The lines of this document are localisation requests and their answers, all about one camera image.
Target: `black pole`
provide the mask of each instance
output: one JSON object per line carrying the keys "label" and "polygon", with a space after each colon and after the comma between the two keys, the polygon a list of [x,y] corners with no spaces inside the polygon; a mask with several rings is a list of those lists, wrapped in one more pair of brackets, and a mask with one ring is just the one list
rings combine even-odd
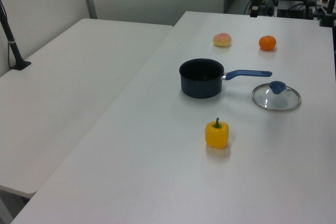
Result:
{"label": "black pole", "polygon": [[6,34],[8,43],[11,46],[12,52],[13,52],[15,60],[16,60],[16,65],[13,66],[12,68],[16,69],[16,70],[25,69],[31,63],[29,61],[24,61],[23,58],[21,57],[20,51],[19,51],[19,49],[16,45],[14,36],[13,36],[12,31],[9,27],[6,11],[5,11],[5,8],[4,8],[1,0],[0,0],[0,22],[1,22],[2,28],[4,29],[4,32]]}
{"label": "black pole", "polygon": [[320,26],[334,27],[335,17],[332,15],[334,5],[335,5],[335,0],[329,0],[327,12],[320,19]]}

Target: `pot handle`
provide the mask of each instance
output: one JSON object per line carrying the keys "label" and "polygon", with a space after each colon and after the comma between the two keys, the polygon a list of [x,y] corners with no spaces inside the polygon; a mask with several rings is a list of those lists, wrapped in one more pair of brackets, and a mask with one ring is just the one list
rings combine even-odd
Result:
{"label": "pot handle", "polygon": [[270,77],[272,72],[270,71],[257,71],[257,70],[235,70],[229,73],[224,73],[222,80],[231,80],[236,76],[258,76],[258,77]]}

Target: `saucepan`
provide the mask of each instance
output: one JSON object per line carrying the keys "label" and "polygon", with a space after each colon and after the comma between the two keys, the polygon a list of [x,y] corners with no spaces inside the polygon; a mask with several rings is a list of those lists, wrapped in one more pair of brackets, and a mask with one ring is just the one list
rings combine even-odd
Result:
{"label": "saucepan", "polygon": [[210,98],[222,90],[222,80],[231,80],[236,76],[270,77],[270,71],[235,70],[224,72],[218,61],[211,59],[193,59],[180,66],[181,89],[190,97]]}

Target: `lid rim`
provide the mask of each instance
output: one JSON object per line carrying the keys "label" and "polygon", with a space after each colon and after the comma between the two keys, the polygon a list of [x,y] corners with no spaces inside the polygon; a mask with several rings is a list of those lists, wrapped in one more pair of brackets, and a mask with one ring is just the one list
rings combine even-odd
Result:
{"label": "lid rim", "polygon": [[292,110],[295,110],[295,109],[297,109],[298,107],[300,107],[300,105],[301,105],[301,96],[300,96],[299,92],[296,91],[295,89],[293,89],[293,88],[287,86],[287,85],[286,85],[286,89],[289,90],[289,91],[291,91],[292,93],[294,93],[294,94],[296,95],[296,97],[298,98],[298,104],[296,104],[293,108],[283,109],[283,110],[281,110],[281,109],[270,109],[270,108],[266,108],[266,107],[264,107],[264,106],[261,106],[261,105],[256,101],[256,99],[255,99],[254,96],[255,96],[256,91],[258,91],[260,88],[263,88],[263,87],[269,87],[269,83],[261,84],[261,85],[255,87],[255,88],[253,89],[253,91],[252,91],[252,100],[253,100],[254,104],[257,105],[258,107],[260,107],[260,108],[262,108],[262,109],[264,109],[264,110],[267,110],[267,111],[274,111],[274,112],[288,112],[288,111],[292,111]]}

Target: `lid knob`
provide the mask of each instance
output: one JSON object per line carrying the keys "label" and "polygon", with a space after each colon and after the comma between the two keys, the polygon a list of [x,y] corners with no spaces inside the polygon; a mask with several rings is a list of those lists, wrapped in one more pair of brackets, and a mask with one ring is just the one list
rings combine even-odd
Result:
{"label": "lid knob", "polygon": [[269,83],[269,87],[272,89],[274,94],[280,94],[283,90],[286,89],[286,84],[282,81],[272,81]]}

